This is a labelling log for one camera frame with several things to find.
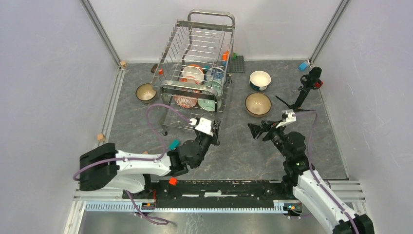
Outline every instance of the blue block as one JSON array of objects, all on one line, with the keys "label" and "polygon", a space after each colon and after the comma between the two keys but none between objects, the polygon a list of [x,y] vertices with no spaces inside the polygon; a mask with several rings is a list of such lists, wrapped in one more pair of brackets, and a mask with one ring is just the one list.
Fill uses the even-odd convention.
[{"label": "blue block", "polygon": [[301,71],[304,71],[305,69],[307,69],[307,67],[309,67],[310,65],[308,64],[307,61],[303,62],[298,69],[300,69]]},{"label": "blue block", "polygon": [[170,150],[173,150],[173,149],[175,149],[176,147],[178,147],[178,145],[179,145],[179,141],[178,141],[178,140],[174,140],[174,141],[172,142],[172,144],[169,146],[169,149],[170,149]]}]

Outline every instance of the dishes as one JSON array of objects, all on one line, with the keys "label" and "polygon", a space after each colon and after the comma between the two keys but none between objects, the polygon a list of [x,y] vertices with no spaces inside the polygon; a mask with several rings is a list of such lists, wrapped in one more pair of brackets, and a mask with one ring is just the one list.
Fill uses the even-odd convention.
[{"label": "dishes", "polygon": [[[215,89],[218,92],[218,95],[221,96],[222,88],[221,88],[220,83],[215,82],[215,81],[206,81],[204,85],[211,86],[213,89]],[[206,111],[215,111],[215,101],[213,100],[199,99],[198,105]],[[222,105],[222,102],[218,101],[218,109],[220,109],[221,105]]]},{"label": "dishes", "polygon": [[[192,84],[199,84],[199,82],[197,80],[195,80],[195,78],[192,77],[192,76],[186,76],[185,78],[182,78],[179,81],[180,82],[189,82],[189,83],[192,83]],[[184,108],[194,107],[196,105],[196,102],[197,102],[197,99],[194,99],[192,97],[182,96],[182,95],[176,95],[176,96],[174,96],[174,99],[175,99],[176,103],[178,103],[180,106],[182,106]]]},{"label": "dishes", "polygon": [[203,82],[204,80],[204,72],[202,71],[201,68],[199,68],[199,66],[197,66],[196,64],[191,64],[190,66],[185,67],[182,70],[182,76],[183,77],[187,77],[187,76],[191,76],[193,77],[195,80],[199,82]]},{"label": "dishes", "polygon": [[150,103],[155,99],[156,91],[151,84],[142,84],[136,89],[136,97],[144,103]]},{"label": "dishes", "polygon": [[249,85],[255,91],[263,91],[271,83],[271,76],[264,71],[255,71],[249,76]]},{"label": "dishes", "polygon": [[253,93],[246,97],[245,107],[253,117],[263,117],[271,110],[271,100],[262,93]]},{"label": "dishes", "polygon": [[222,86],[224,86],[227,81],[225,71],[220,67],[213,67],[209,69],[205,74],[205,80],[220,82]]}]

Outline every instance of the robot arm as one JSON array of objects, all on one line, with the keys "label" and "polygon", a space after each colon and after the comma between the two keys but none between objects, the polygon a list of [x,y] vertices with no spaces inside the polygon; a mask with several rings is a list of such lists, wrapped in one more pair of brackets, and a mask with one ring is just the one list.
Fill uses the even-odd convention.
[{"label": "robot arm", "polygon": [[138,193],[144,190],[143,174],[157,176],[179,176],[188,173],[190,168],[197,168],[204,160],[211,144],[218,145],[218,129],[220,123],[207,118],[191,119],[196,139],[188,140],[182,146],[161,154],[132,154],[116,150],[113,143],[106,143],[80,157],[80,168],[102,160],[108,163],[91,167],[80,174],[79,188],[82,191],[93,191],[103,187],[118,188]]},{"label": "robot arm", "polygon": [[357,226],[359,233],[374,233],[370,218],[366,214],[359,216],[341,201],[309,163],[305,155],[305,137],[297,132],[284,133],[286,125],[294,121],[294,112],[287,110],[282,111],[281,121],[262,121],[261,125],[248,124],[255,139],[268,132],[263,141],[270,140],[285,158],[283,166],[286,175],[282,177],[284,192],[300,200],[327,233],[356,233],[352,228],[352,222]]}]

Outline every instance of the dish rack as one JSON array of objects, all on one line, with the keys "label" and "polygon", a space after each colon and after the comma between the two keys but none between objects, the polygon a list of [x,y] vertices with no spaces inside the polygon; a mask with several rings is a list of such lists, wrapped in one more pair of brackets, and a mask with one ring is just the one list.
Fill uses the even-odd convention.
[{"label": "dish rack", "polygon": [[[191,21],[191,15],[200,14],[207,16],[228,17],[232,24],[220,25]],[[229,103],[231,75],[227,74],[230,57],[234,44],[235,18],[229,12],[205,11],[194,9],[188,14],[188,20],[178,20],[169,37],[165,51],[160,58],[157,69],[152,78],[151,85],[158,90],[164,104],[167,104],[188,119],[194,117],[209,117],[223,123],[226,106]],[[188,65],[196,64],[201,69],[207,70],[215,67],[224,70],[226,84],[221,87],[221,93],[212,86],[205,86],[205,80],[197,80],[199,84],[180,82],[184,78],[182,70]],[[176,103],[176,96],[186,96],[192,99],[207,99],[215,103],[213,112],[208,112],[196,104],[192,108],[181,107]],[[161,117],[163,135],[168,134],[168,128],[181,128],[193,130],[193,127],[182,121],[176,113],[166,109]]]}]

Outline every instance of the black tripod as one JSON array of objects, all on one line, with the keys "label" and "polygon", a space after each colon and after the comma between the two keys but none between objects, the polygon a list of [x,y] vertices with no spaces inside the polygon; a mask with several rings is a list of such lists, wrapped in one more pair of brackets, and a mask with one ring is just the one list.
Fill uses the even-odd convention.
[{"label": "black tripod", "polygon": [[305,98],[307,97],[308,93],[310,92],[310,90],[319,89],[323,85],[323,82],[320,80],[321,72],[322,72],[321,68],[313,67],[313,69],[311,69],[308,75],[304,75],[300,78],[300,82],[302,84],[302,86],[298,88],[298,90],[300,91],[300,95],[298,96],[294,104],[290,105],[284,100],[282,100],[280,97],[278,96],[275,96],[275,97],[278,98],[281,102],[283,102],[286,106],[288,106],[288,108],[294,110],[295,112],[305,111],[305,110],[301,110],[300,107],[302,103],[304,102]]}]

